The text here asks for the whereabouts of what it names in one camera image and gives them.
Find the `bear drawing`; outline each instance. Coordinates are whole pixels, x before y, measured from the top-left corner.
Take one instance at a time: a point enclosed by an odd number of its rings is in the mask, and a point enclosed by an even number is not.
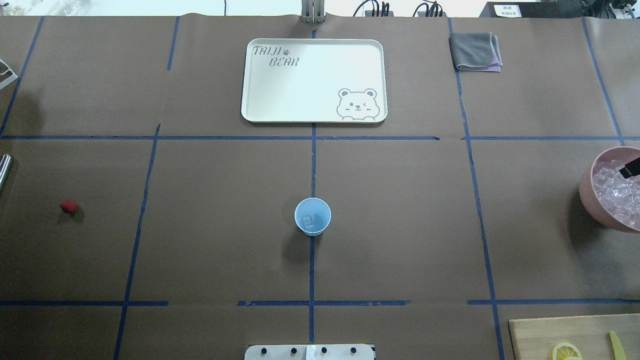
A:
[[[338,95],[340,96],[340,104],[337,111],[343,120],[375,121],[374,118],[380,113],[380,108],[376,104],[377,94],[373,89],[367,89],[363,92],[342,89]]]

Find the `yellow knife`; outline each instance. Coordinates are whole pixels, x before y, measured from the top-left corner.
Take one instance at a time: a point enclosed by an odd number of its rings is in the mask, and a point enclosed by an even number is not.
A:
[[[613,358],[615,360],[627,360],[627,356],[625,355],[625,351],[622,349],[622,344],[620,343],[620,339],[618,339],[618,335],[613,331],[609,331],[609,337],[611,337],[611,346],[613,347]]]

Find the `light blue plastic cup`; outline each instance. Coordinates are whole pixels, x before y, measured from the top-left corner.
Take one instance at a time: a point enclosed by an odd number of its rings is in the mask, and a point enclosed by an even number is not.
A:
[[[293,213],[296,225],[309,236],[318,236],[331,222],[331,209],[317,197],[302,200]]]

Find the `microfiber cloth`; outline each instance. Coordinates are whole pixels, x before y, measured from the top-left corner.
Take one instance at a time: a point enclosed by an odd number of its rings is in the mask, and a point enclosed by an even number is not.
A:
[[[451,33],[451,55],[460,71],[500,72],[498,37],[491,33]]]

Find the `lemon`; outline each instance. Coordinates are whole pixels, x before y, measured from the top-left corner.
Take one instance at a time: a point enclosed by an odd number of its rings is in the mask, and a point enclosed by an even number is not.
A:
[[[582,354],[573,344],[559,343],[551,350],[551,360],[582,360]]]

